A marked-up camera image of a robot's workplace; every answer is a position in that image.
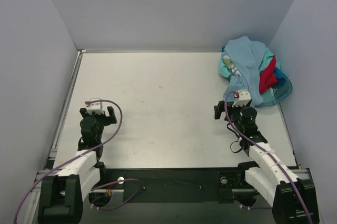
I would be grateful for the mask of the light blue printed t-shirt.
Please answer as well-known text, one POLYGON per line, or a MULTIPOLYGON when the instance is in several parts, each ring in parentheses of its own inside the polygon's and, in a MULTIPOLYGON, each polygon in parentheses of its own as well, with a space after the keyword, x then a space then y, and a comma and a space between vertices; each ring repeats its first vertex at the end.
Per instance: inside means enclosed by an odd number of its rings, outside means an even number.
POLYGON ((223 55, 227 55, 237 69, 229 82, 223 97, 233 101, 231 91, 247 89, 251 95, 251 107, 256 107, 263 102, 259 92, 260 72, 259 66, 265 55, 266 45, 262 42, 252 41, 243 36, 230 40, 224 47, 223 55))

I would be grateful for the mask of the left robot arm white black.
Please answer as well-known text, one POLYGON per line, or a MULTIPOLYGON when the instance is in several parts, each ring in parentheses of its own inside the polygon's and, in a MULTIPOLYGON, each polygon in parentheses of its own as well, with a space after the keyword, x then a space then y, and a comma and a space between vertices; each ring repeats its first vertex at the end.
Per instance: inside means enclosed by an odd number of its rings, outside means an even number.
POLYGON ((91 189, 108 183, 103 154, 102 134, 106 126, 117 122, 114 108, 103 109, 100 100, 88 101, 80 109, 81 138, 75 158, 42 179, 38 223, 79 223, 83 201, 91 189))

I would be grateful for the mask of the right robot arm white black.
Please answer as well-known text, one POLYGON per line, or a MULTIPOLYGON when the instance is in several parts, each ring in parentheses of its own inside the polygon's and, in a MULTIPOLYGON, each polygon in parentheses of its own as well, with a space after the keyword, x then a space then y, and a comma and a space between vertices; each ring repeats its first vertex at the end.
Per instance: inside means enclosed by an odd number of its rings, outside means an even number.
POLYGON ((248 104, 220 101, 214 106, 214 118, 222 114, 238 136, 241 150, 255 163, 236 172, 236 183, 252 186, 268 202, 275 223, 319 223, 314 182, 302 179, 276 155, 258 129, 257 111, 248 104))

